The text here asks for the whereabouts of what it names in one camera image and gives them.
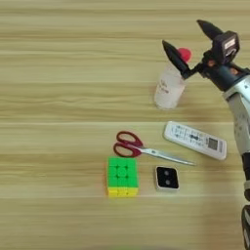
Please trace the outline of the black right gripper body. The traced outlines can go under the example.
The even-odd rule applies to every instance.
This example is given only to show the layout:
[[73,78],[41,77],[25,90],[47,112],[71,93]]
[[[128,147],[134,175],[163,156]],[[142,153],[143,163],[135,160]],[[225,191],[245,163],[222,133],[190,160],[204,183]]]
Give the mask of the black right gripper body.
[[244,77],[250,75],[250,69],[242,68],[233,62],[218,63],[215,61],[212,52],[207,51],[203,54],[201,62],[194,68],[189,68],[186,65],[182,76],[184,79],[188,79],[195,73],[199,73],[203,78],[211,80],[219,90],[225,92]]

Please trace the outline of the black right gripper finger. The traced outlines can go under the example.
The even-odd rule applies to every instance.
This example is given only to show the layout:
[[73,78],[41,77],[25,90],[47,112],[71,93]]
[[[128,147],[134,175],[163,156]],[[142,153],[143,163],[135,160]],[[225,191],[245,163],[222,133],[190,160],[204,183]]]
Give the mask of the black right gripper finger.
[[212,41],[218,40],[223,35],[223,32],[213,23],[204,20],[197,20],[203,33]]
[[187,48],[177,49],[172,44],[162,41],[163,49],[172,65],[181,73],[183,77],[190,76],[188,61],[191,58],[191,51]]

